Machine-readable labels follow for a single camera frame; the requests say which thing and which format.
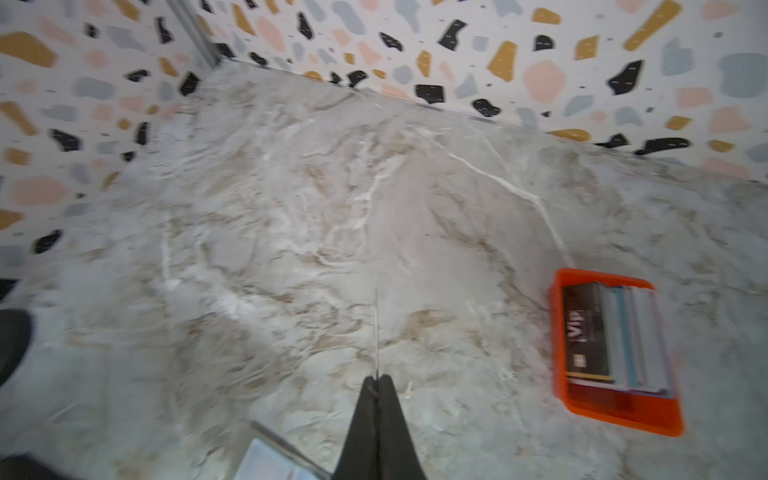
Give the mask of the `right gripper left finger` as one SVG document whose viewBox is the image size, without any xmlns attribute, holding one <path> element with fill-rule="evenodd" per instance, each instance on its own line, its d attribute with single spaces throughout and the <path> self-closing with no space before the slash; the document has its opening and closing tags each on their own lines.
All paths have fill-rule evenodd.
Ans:
<svg viewBox="0 0 768 480">
<path fill-rule="evenodd" d="M 333 480 L 377 480 L 379 468 L 378 382 L 364 379 Z"/>
</svg>

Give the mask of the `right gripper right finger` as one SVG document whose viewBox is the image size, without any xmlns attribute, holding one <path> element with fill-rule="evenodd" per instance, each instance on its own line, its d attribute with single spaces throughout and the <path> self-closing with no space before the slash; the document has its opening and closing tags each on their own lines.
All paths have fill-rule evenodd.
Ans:
<svg viewBox="0 0 768 480">
<path fill-rule="evenodd" d="M 378 379 L 378 465 L 385 480 L 426 480 L 391 376 Z"/>
</svg>

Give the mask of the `beige leather card holder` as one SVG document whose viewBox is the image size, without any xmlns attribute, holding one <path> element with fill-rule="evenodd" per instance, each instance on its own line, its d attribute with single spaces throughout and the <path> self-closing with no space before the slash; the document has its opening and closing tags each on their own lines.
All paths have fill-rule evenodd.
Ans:
<svg viewBox="0 0 768 480">
<path fill-rule="evenodd" d="M 226 479 L 330 479 L 331 474 L 283 437 L 250 421 L 235 442 Z"/>
</svg>

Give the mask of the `black VIP credit card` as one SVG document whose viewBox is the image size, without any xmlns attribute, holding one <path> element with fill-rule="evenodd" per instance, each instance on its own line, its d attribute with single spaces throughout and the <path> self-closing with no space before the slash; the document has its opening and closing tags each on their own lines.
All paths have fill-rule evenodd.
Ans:
<svg viewBox="0 0 768 480">
<path fill-rule="evenodd" d="M 374 331 L 374 375 L 373 378 L 378 382 L 380 376 L 380 353 L 379 353 L 379 313 L 378 313 L 378 287 L 374 289 L 374 301 L 373 301 L 373 331 Z"/>
</svg>

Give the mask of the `red card tray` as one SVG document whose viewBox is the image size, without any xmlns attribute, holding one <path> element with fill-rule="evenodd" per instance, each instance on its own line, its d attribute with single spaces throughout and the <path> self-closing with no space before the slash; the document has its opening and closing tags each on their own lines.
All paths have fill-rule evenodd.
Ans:
<svg viewBox="0 0 768 480">
<path fill-rule="evenodd" d="M 646 280 L 562 268 L 550 289 L 554 393 L 572 413 L 678 437 L 684 420 Z"/>
</svg>

